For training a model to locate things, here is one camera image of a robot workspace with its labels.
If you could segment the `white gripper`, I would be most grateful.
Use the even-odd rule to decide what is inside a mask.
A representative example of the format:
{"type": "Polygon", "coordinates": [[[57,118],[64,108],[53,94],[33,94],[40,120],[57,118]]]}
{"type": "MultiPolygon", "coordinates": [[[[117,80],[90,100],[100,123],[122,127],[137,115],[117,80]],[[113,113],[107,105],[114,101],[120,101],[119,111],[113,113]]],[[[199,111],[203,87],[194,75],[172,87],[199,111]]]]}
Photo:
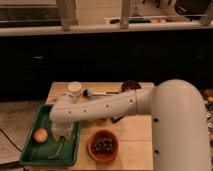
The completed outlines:
{"type": "Polygon", "coordinates": [[[69,139],[73,131],[73,124],[56,124],[53,123],[51,126],[53,138],[59,140],[61,137],[69,139]]]}

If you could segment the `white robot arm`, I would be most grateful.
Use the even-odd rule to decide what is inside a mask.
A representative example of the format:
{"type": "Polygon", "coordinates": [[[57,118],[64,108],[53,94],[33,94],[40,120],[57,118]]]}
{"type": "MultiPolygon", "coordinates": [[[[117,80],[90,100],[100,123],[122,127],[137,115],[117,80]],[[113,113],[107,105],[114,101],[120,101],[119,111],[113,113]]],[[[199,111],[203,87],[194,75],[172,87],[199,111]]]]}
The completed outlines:
{"type": "Polygon", "coordinates": [[[51,109],[51,130],[54,136],[68,138],[75,122],[132,115],[150,117],[153,171],[212,171],[205,102],[184,80],[88,102],[78,102],[67,92],[51,109]]]}

